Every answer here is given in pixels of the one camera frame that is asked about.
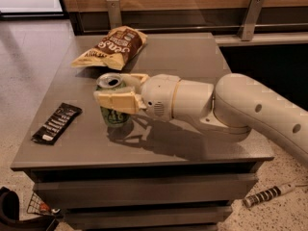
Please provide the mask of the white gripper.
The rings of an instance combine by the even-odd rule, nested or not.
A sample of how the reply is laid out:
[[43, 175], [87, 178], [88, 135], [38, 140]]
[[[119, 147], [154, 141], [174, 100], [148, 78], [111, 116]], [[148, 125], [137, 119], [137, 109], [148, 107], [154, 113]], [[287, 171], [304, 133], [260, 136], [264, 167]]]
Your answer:
[[178, 76], [159, 74], [149, 78], [144, 73], [122, 73], [121, 77], [125, 88], [93, 93], [100, 107], [129, 115], [145, 110], [154, 119], [171, 120], [173, 94], [180, 81]]

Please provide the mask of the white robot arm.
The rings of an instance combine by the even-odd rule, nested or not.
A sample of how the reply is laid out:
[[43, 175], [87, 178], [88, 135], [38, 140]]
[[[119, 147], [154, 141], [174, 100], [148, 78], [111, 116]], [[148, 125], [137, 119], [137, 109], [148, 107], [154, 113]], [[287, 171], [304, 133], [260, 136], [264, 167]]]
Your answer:
[[226, 74], [213, 85], [166, 74], [107, 73], [97, 86], [93, 96], [103, 108], [185, 121], [228, 141], [243, 141], [256, 130], [308, 164], [308, 112], [248, 76]]

